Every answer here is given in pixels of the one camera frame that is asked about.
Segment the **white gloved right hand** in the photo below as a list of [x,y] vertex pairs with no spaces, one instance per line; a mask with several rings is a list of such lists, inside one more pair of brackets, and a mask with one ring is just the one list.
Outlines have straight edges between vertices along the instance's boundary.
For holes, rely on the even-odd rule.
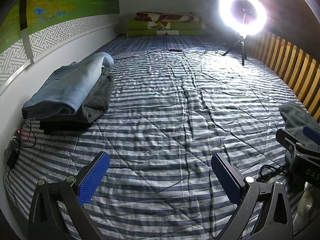
[[293,220],[293,231],[298,233],[311,223],[319,212],[319,189],[306,182]]

